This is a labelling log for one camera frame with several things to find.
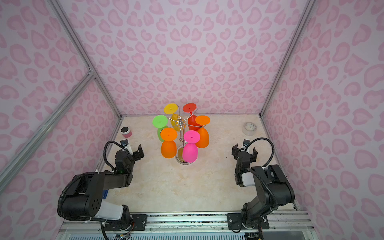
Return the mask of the pink plastic wine glass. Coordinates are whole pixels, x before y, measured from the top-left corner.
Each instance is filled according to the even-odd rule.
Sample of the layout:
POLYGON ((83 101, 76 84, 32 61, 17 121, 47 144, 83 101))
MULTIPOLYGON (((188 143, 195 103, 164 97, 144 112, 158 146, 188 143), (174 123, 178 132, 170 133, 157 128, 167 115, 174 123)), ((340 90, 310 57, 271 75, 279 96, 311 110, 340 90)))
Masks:
POLYGON ((187 163, 193 163, 198 158, 198 147, 196 143, 200 141, 200 135, 196 131, 187 131, 184 134, 184 141, 186 142, 183 150, 183 159, 187 163))

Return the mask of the red plastic wine glass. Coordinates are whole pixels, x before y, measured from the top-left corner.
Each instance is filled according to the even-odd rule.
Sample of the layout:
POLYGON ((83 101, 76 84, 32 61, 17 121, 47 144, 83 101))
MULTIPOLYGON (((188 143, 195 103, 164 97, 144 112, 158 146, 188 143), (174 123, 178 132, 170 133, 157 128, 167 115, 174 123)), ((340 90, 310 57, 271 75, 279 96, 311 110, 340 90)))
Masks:
POLYGON ((202 126, 196 122, 196 111, 197 105, 194 103, 188 103, 183 106, 183 111, 185 113, 190 113, 190 116, 187 119, 188 127, 190 131, 198 131, 202 126))

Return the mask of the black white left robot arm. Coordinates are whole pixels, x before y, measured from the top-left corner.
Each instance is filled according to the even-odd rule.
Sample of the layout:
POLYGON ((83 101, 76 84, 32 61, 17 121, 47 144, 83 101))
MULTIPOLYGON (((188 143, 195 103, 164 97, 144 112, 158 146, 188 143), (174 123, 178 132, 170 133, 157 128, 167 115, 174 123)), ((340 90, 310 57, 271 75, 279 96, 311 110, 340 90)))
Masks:
POLYGON ((59 196, 57 212, 61 218, 72 222, 99 222, 103 231, 132 231, 135 222, 129 207, 108 203, 103 195, 108 190, 129 187, 135 163, 145 154, 142 146, 133 151, 128 140, 108 141, 105 147, 110 144, 120 148, 115 164, 106 162, 111 170, 75 175, 59 196))

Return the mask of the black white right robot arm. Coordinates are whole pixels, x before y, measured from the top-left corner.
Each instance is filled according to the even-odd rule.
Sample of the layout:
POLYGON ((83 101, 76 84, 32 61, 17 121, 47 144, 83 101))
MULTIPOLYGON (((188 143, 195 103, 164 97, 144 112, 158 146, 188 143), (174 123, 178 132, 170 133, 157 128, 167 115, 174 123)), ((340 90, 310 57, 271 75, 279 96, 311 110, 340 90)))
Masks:
POLYGON ((250 154, 245 149, 238 148, 238 145, 232 147, 232 156, 237 161, 236 184, 245 187, 244 175, 250 174, 257 191, 256 197, 245 203, 239 213, 227 214, 228 228, 235 233, 246 229, 269 229, 267 215, 280 206, 295 201, 294 190, 279 165, 251 167, 251 163, 256 161, 257 154, 256 150, 250 154))

